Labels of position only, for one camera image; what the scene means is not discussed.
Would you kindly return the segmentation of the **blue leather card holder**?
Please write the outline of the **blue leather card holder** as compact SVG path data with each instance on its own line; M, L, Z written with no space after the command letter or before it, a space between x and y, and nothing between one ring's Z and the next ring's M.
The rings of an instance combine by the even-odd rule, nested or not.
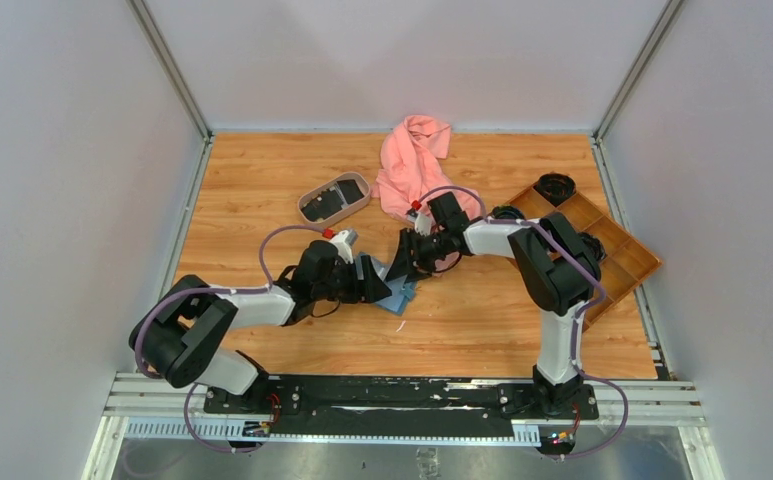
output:
M370 259L374 272L390 289L390 295L374 302L374 305L397 316L401 316L405 312L408 304L415 298L418 282L410 282L407 280L406 276L394 280L386 280L386 274L390 265L381 262L374 256L370 256Z

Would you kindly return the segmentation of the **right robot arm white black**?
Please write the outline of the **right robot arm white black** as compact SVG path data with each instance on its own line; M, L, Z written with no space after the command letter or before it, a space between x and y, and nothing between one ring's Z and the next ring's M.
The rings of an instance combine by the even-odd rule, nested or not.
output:
M585 314L607 295L599 262L563 214L536 220L472 218L459 204L458 190L437 187L413 202L410 216L421 221L420 209L426 206L430 224L401 231L386 277L429 278L438 262L452 255L514 260L541 314L533 403L542 415L558 417L571 407L586 378L581 360Z

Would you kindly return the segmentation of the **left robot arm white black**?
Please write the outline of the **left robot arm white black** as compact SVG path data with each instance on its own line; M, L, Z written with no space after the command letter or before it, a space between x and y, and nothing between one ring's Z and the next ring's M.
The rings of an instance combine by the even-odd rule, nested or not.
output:
M128 345L146 375L174 388L201 384L226 391L245 413L268 400L264 368L222 348L232 329L286 327L312 316L320 301L374 304L392 293L368 255L337 240L315 240L297 264L265 287L213 286L186 275L134 327Z

